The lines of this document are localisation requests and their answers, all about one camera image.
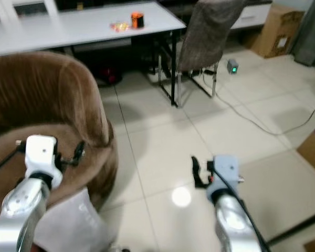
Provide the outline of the yellow snack wrapper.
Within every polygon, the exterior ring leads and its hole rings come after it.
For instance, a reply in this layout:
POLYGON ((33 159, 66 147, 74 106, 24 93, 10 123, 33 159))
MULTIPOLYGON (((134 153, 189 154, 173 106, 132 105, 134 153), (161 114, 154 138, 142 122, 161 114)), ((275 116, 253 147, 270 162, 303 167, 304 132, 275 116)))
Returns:
POLYGON ((114 23, 110 24, 110 27, 115 32, 123 32, 123 31, 126 31, 127 29, 130 29, 131 25, 126 23, 126 22, 114 22, 114 23))

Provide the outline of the orange black can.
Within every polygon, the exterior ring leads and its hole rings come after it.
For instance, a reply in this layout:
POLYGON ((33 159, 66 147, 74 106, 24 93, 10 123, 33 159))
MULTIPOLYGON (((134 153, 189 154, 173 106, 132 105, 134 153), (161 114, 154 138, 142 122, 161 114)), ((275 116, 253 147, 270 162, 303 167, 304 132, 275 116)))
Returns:
POLYGON ((132 29, 142 29, 144 27, 144 14, 142 12, 133 12, 131 14, 132 29))

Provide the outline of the brown round plush sofa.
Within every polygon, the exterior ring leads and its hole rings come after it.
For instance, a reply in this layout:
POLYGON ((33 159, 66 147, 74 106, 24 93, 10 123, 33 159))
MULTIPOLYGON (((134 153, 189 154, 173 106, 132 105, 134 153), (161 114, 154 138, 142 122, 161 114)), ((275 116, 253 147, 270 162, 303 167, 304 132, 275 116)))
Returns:
POLYGON ((100 208, 119 168, 116 132, 97 82, 75 58, 53 52, 0 57, 0 161, 16 149, 17 141, 34 134, 55 137, 67 159, 84 144, 80 163, 66 167, 47 206, 86 188, 93 206, 100 208))

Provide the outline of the black floor bar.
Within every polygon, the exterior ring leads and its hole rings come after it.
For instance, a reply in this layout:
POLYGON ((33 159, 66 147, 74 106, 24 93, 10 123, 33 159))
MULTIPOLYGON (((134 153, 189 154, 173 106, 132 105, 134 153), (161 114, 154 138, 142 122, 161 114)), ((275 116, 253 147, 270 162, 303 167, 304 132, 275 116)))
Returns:
POLYGON ((303 231, 304 229, 307 229, 311 226, 315 225, 315 214, 313 216, 310 216, 304 221, 301 221, 297 225, 293 226, 292 228, 286 230, 285 232, 282 232, 275 237, 271 238, 266 242, 268 247, 272 247, 273 245, 277 245, 281 243, 283 240, 286 240, 287 238, 290 238, 297 233, 303 231))

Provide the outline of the grey curtain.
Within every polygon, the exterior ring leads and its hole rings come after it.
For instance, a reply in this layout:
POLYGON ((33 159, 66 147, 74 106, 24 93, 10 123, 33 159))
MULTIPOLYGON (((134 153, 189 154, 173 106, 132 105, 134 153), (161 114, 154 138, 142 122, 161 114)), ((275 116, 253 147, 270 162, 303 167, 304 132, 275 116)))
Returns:
POLYGON ((302 19, 291 53, 295 62, 315 67, 315 0, 302 19))

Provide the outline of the grey power adapter green light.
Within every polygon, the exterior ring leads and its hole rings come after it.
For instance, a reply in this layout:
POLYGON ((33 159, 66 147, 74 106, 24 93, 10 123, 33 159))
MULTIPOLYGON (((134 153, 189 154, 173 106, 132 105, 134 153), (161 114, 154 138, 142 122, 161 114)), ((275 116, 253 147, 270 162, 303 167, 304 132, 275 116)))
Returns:
POLYGON ((229 74, 235 75, 239 70, 239 63, 234 58, 228 58, 226 67, 229 74))

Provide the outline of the white cabinet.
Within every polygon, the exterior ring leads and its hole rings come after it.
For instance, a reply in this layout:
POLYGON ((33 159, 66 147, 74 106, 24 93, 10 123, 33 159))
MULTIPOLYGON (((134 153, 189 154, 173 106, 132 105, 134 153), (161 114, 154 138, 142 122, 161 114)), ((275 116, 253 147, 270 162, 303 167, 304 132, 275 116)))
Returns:
POLYGON ((5 23, 30 15, 57 15, 55 0, 0 0, 0 22, 5 23))

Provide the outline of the red black floor device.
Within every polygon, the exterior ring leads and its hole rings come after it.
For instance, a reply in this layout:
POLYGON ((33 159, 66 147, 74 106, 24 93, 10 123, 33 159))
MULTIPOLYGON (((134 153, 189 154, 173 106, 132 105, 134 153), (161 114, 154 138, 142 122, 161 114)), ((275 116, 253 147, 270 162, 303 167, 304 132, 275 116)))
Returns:
POLYGON ((122 70, 114 66, 101 66, 97 74, 105 86, 116 86, 122 81, 122 70))

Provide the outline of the tall cardboard box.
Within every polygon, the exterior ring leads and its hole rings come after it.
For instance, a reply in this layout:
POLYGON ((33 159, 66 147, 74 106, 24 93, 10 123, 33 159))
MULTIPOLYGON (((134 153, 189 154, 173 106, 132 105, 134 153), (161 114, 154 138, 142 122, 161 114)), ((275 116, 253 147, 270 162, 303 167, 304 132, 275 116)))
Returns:
POLYGON ((285 55, 305 14, 302 10, 273 3, 261 31, 247 36, 244 45, 263 58, 285 55))

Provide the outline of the long white table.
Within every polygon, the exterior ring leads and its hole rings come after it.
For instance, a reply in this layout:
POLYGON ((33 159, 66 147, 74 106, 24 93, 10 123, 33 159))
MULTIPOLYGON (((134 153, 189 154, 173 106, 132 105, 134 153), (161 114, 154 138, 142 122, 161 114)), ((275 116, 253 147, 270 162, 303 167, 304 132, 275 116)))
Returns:
POLYGON ((158 2, 133 2, 59 14, 32 15, 0 22, 0 57, 20 52, 168 33, 170 40, 162 46, 162 50, 171 60, 171 89, 160 87, 171 105, 179 107, 176 45, 181 31, 185 28, 186 24, 181 19, 158 2), (129 21, 135 12, 143 14, 144 27, 122 32, 112 29, 112 23, 129 21))

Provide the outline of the chair with brown cover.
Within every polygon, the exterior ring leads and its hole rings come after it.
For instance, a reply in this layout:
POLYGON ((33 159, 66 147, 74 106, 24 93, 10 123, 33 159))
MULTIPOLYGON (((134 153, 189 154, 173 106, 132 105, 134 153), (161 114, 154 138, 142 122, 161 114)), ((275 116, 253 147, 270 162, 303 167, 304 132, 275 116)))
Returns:
POLYGON ((246 0, 198 0, 181 45, 177 44, 180 35, 176 31, 171 32, 167 41, 155 42, 159 48, 158 81, 162 81, 162 76, 171 81, 170 90, 163 84, 159 86, 174 107, 179 105, 177 94, 182 77, 193 80, 193 74, 199 72, 211 74, 213 81, 217 81, 218 62, 223 57, 227 36, 245 5, 246 0))

